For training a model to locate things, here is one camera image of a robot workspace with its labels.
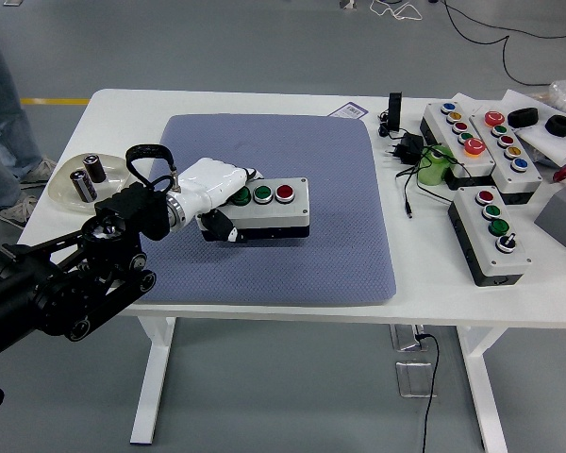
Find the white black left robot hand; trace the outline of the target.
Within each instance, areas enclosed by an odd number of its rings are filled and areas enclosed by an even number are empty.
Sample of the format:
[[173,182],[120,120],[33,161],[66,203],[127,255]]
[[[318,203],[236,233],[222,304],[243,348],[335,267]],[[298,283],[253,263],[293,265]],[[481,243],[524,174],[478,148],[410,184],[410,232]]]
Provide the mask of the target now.
[[256,169],[201,158],[178,176],[175,187],[168,191],[170,230],[177,231],[197,217],[218,241],[244,242],[244,236],[218,208],[248,181],[261,178]]

